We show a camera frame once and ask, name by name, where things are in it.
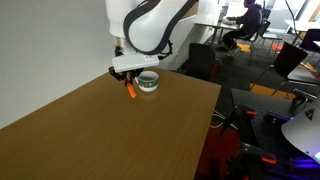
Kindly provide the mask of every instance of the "white wall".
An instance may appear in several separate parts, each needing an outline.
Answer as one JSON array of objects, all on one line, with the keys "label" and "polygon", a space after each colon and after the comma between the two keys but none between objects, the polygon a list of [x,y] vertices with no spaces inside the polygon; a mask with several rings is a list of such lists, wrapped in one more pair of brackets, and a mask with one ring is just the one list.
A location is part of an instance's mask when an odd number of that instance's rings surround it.
[{"label": "white wall", "polygon": [[305,9],[301,13],[301,16],[299,20],[301,21],[309,21],[311,18],[313,12],[316,10],[318,7],[319,0],[309,0],[308,4],[306,5]]},{"label": "white wall", "polygon": [[0,26],[0,128],[111,65],[104,0],[2,0]]},{"label": "white wall", "polygon": [[243,6],[243,2],[230,2],[226,17],[243,16],[247,10],[248,9]]}]

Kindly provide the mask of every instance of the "desk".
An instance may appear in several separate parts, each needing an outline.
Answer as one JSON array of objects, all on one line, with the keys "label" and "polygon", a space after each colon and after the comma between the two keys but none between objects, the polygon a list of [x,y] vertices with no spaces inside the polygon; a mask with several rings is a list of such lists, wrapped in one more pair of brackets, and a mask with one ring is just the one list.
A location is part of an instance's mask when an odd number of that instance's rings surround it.
[{"label": "desk", "polygon": [[202,18],[202,19],[198,19],[196,21],[197,25],[201,25],[201,26],[209,26],[214,28],[213,31],[213,35],[212,35],[212,39],[211,39],[211,45],[214,44],[216,35],[217,35],[217,30],[218,29],[230,29],[230,30],[237,30],[239,29],[239,25],[235,24],[235,25],[228,25],[228,24],[224,24],[221,21],[219,21],[219,19],[213,19],[213,18]]},{"label": "desk", "polygon": [[284,116],[294,116],[302,110],[303,105],[293,105],[292,100],[289,99],[260,95],[238,89],[232,89],[231,93],[234,105],[246,105],[257,111],[257,115],[252,120],[239,119],[238,128],[241,141],[258,146],[277,157],[276,165],[265,165],[259,158],[247,162],[249,179],[320,178],[319,172],[298,173],[288,167],[286,163],[290,157],[308,157],[285,139],[280,130],[281,122],[269,122],[264,118],[267,111]]},{"label": "desk", "polygon": [[220,86],[148,69],[152,93],[105,74],[1,129],[1,179],[193,179]]},{"label": "desk", "polygon": [[313,41],[320,48],[320,41]]},{"label": "desk", "polygon": [[[292,20],[284,20],[290,28],[294,29],[294,24]],[[320,29],[320,23],[318,22],[308,22],[308,21],[295,21],[296,25],[296,31],[300,33],[307,32],[308,29]],[[296,36],[292,42],[292,44],[295,44],[298,37]]]}]

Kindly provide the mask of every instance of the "light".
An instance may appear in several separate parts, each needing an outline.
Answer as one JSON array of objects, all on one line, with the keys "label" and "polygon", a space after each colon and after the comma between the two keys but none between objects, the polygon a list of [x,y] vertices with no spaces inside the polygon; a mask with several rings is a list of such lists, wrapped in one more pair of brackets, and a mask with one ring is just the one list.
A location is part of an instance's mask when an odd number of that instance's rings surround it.
[{"label": "light", "polygon": [[320,161],[320,152],[318,152],[315,157]]}]

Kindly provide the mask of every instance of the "blue light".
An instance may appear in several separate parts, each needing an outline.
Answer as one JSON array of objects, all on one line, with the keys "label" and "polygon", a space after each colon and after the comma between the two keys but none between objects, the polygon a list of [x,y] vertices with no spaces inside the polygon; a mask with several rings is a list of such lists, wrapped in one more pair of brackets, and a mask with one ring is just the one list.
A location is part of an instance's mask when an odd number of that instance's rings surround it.
[{"label": "blue light", "polygon": [[319,164],[296,164],[294,167],[296,169],[314,169],[319,168]]},{"label": "blue light", "polygon": [[320,152],[318,152],[315,157],[320,161]]}]

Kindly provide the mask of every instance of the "orange object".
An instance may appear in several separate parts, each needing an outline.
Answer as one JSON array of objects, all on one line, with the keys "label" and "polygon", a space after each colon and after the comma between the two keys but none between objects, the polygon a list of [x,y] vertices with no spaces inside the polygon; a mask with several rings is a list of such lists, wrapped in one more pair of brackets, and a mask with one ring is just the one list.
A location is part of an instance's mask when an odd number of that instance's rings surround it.
[{"label": "orange object", "polygon": [[275,158],[274,159],[269,159],[269,158],[261,157],[261,160],[263,162],[266,162],[266,163],[269,163],[269,164],[276,164],[277,163],[277,160]]},{"label": "orange object", "polygon": [[253,116],[255,116],[257,114],[257,112],[255,112],[255,111],[246,111],[246,113],[248,115],[253,115]]},{"label": "orange object", "polygon": [[136,92],[134,92],[132,84],[128,83],[127,88],[128,88],[128,91],[129,91],[131,98],[137,97]]},{"label": "orange object", "polygon": [[282,46],[281,45],[277,45],[277,44],[272,44],[271,47],[275,51],[280,51],[282,49]]}]

